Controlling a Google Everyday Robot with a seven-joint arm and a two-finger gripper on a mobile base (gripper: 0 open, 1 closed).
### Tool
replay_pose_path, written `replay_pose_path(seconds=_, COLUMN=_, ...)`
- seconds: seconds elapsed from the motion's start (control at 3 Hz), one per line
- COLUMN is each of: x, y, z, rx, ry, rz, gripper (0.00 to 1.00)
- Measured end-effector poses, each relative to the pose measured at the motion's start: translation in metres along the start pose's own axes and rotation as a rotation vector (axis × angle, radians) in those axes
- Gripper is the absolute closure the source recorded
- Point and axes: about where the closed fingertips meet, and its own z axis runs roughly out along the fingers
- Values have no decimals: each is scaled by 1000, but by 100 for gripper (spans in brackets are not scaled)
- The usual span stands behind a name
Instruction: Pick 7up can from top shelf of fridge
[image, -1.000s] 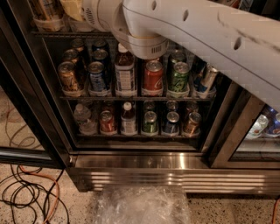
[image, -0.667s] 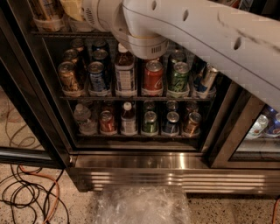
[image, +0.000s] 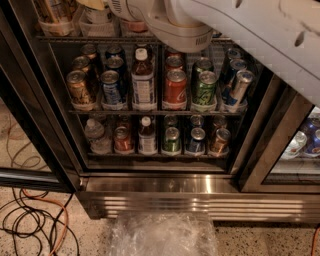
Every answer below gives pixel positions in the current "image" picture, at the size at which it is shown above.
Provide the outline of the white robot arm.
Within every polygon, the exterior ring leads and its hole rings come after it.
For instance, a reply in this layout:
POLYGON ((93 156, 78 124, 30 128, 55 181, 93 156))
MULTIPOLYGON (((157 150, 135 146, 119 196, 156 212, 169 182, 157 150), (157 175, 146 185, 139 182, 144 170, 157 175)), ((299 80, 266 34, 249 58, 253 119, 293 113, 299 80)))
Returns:
POLYGON ((217 31, 320 106, 320 0, 77 0, 127 21, 142 21, 185 53, 217 31))

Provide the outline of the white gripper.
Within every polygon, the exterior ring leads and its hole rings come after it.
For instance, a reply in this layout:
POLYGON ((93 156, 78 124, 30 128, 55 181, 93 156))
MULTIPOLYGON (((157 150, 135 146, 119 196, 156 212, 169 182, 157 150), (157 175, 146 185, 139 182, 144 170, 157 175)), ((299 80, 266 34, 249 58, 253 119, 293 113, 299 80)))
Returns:
MULTIPOLYGON (((96 10, 104 10, 104 0, 76 0, 79 4, 96 10)), ((107 0, 111 11, 127 21, 145 21, 155 0, 107 0)))

